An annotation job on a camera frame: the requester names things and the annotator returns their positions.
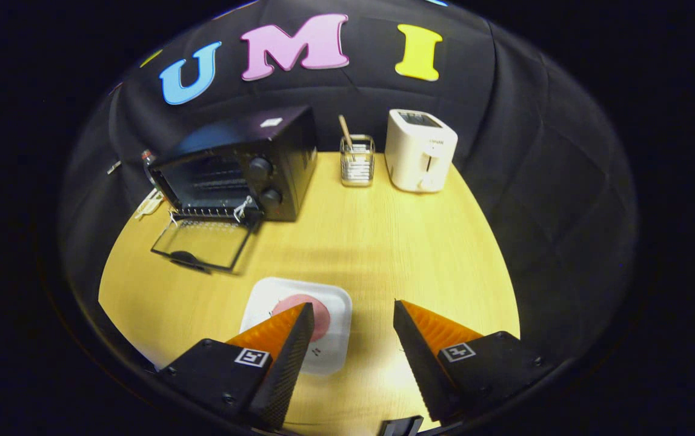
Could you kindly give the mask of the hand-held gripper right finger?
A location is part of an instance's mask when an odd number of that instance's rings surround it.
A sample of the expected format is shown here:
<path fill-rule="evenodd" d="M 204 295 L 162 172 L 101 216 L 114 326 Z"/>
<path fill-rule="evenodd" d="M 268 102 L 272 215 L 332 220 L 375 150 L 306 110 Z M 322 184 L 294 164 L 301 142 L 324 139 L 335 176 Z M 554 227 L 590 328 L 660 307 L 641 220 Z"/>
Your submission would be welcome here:
<path fill-rule="evenodd" d="M 554 362 L 506 331 L 483 335 L 406 300 L 393 328 L 432 420 L 493 411 L 538 384 Z"/>

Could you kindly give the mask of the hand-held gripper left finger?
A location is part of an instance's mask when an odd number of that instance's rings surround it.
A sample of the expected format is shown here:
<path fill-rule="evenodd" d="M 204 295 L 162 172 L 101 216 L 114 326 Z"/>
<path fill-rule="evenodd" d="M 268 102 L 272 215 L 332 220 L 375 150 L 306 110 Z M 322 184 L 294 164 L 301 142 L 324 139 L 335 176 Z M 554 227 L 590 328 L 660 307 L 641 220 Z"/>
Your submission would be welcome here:
<path fill-rule="evenodd" d="M 314 331 L 305 302 L 233 339 L 202 339 L 163 367 L 157 378 L 187 400 L 236 424 L 282 427 Z"/>

